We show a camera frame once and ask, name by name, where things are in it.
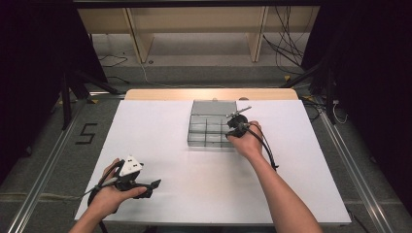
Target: gray floor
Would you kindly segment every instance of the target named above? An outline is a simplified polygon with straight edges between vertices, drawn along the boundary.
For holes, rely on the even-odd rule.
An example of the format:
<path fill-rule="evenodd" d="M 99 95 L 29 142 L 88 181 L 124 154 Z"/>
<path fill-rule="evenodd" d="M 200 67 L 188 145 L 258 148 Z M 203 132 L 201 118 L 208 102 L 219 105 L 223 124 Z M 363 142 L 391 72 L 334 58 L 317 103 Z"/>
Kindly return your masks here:
<path fill-rule="evenodd" d="M 276 34 L 267 37 L 273 41 L 278 40 Z M 211 85 L 274 87 L 283 84 L 284 76 L 290 75 L 276 64 L 285 66 L 290 71 L 300 72 L 299 68 L 292 66 L 285 58 L 280 60 L 266 43 L 262 45 L 259 62 L 252 63 L 243 34 L 156 35 L 148 62 L 143 65 L 144 69 L 136 62 L 128 36 L 95 35 L 93 39 L 96 52 L 101 58 L 108 54 L 127 58 L 121 64 L 104 68 L 108 77 L 118 77 L 129 82 L 125 83 L 117 78 L 109 79 L 112 86 L 124 91 L 130 88 L 209 87 Z M 306 34 L 299 40 L 302 50 L 306 40 Z M 124 58 L 106 57 L 101 60 L 101 63 L 104 66 L 112 66 L 123 60 Z M 309 82 L 300 83 L 295 87 L 299 95 L 308 95 Z M 88 88 L 90 91 L 101 91 L 93 85 L 89 85 Z M 87 103 L 83 107 L 81 103 L 73 103 L 74 109 L 80 110 L 79 116 L 24 232 L 65 232 L 74 224 L 74 213 L 80 201 L 62 201 L 62 199 L 79 196 L 85 192 L 88 179 L 120 102 L 119 98 L 106 95 L 93 96 L 92 99 L 98 100 L 97 103 Z M 318 114 L 311 107 L 307 107 L 307 113 L 310 118 Z M 340 109 L 337 109 L 337 114 L 345 116 L 344 111 Z M 97 124 L 87 129 L 89 130 L 87 132 L 92 132 L 95 136 L 91 144 L 77 145 L 77 142 L 88 139 L 80 135 L 86 123 Z M 312 124 L 330 172 L 348 210 L 369 232 L 379 232 L 326 130 L 324 121 L 318 117 Z M 7 231 L 26 194 L 38 179 L 43 165 L 49 159 L 54 144 L 62 132 L 61 126 L 62 106 L 56 103 L 47 125 L 32 145 L 32 155 L 21 158 L 0 186 L 0 232 Z M 371 154 L 350 118 L 344 124 L 337 123 L 336 127 L 394 232 L 412 232 L 411 216 L 405 211 L 387 183 L 379 166 L 371 161 Z M 108 224 L 109 232 L 142 232 L 145 228 L 146 226 L 133 224 Z M 324 226 L 324 231 L 365 232 L 355 220 L 350 225 L 342 227 Z"/>

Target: person's right hand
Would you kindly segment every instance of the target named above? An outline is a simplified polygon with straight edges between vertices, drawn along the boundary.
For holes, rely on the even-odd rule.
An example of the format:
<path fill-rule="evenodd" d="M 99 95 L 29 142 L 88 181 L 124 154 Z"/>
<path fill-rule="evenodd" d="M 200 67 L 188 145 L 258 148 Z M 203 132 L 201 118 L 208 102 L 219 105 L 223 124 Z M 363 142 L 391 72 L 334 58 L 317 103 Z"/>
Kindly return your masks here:
<path fill-rule="evenodd" d="M 250 121 L 251 126 L 249 127 L 254 133 L 256 133 L 260 138 L 262 137 L 261 127 L 257 121 Z M 241 138 L 236 138 L 234 136 L 227 136 L 230 143 L 234 145 L 237 151 L 245 156 L 248 160 L 253 159 L 256 156 L 262 156 L 261 153 L 261 142 L 250 132 L 246 132 Z"/>

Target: forearm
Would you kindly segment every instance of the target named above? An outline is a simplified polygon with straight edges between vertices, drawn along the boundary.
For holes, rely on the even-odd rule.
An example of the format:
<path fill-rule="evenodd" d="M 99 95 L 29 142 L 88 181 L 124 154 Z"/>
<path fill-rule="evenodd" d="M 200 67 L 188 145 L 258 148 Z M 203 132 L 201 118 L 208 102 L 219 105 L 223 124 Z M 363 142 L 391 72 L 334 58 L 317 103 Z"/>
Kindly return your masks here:
<path fill-rule="evenodd" d="M 78 222 L 70 230 L 70 233 L 89 233 L 93 232 L 96 225 L 102 220 L 102 217 L 87 209 L 80 217 Z"/>
<path fill-rule="evenodd" d="M 249 161 L 257 173 L 277 232 L 322 232 L 306 205 L 263 156 L 253 156 Z"/>

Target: person's left hand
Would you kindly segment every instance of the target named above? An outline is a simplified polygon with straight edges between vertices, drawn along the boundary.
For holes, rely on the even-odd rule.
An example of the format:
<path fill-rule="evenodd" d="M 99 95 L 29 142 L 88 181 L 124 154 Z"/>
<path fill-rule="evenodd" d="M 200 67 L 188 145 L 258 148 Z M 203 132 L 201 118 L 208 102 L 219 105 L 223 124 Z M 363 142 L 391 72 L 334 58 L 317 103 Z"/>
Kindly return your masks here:
<path fill-rule="evenodd" d="M 103 175 L 106 174 L 109 169 L 117 162 L 119 162 L 118 158 L 115 159 L 113 163 L 104 170 Z M 116 169 L 114 169 L 109 174 L 106 181 L 113 177 L 116 172 L 115 170 Z M 127 191 L 119 191 L 113 185 L 103 187 L 99 192 L 97 192 L 87 210 L 95 213 L 97 217 L 103 219 L 104 217 L 112 214 L 119 207 L 121 202 L 126 199 L 138 196 L 144 193 L 146 190 L 147 189 L 143 186 L 135 187 Z"/>

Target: floor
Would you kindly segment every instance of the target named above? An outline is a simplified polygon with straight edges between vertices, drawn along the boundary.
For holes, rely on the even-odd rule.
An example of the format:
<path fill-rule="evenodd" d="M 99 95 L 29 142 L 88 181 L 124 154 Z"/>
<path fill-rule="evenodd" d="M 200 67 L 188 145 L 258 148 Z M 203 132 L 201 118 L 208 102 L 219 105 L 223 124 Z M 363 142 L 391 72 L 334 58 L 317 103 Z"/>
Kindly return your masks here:
<path fill-rule="evenodd" d="M 275 44 L 280 40 L 274 33 L 266 37 Z M 296 33 L 292 38 L 298 39 L 296 45 L 304 51 L 308 34 Z M 276 87 L 285 83 L 285 77 L 293 78 L 296 76 L 293 73 L 301 72 L 265 42 L 259 62 L 252 62 L 244 34 L 156 34 L 148 61 L 143 65 L 137 63 L 127 35 L 93 35 L 93 44 L 109 84 L 121 91 L 164 87 Z M 310 80 L 302 82 L 294 89 L 300 96 L 307 96 L 309 83 Z M 33 208 L 26 212 L 23 232 L 64 232 L 74 224 L 80 203 L 76 197 L 85 192 L 122 98 L 98 94 L 102 90 L 90 84 L 87 87 L 95 94 L 91 97 L 94 102 L 77 101 L 72 96 L 74 123 L 66 131 L 61 130 L 61 103 L 56 103 L 47 125 L 32 145 L 31 156 L 23 157 L 0 186 L 0 232 L 9 229 L 36 188 L 39 195 L 35 196 Z M 322 96 L 312 100 L 321 102 Z M 330 126 L 325 115 L 319 114 L 322 107 L 305 103 L 330 172 L 348 211 L 355 216 L 350 225 L 323 226 L 324 231 L 412 232 L 411 216 L 373 162 L 350 116 L 345 123 Z M 342 122 L 345 120 L 345 112 L 339 106 L 336 117 Z M 94 137 L 90 144 L 79 144 L 85 141 L 81 134 L 86 125 Z M 331 135 L 340 135 L 342 140 Z M 45 171 L 45 164 L 51 165 L 49 171 Z M 373 207 L 383 214 L 373 216 Z M 115 223 L 107 226 L 109 232 L 143 232 L 147 227 Z"/>

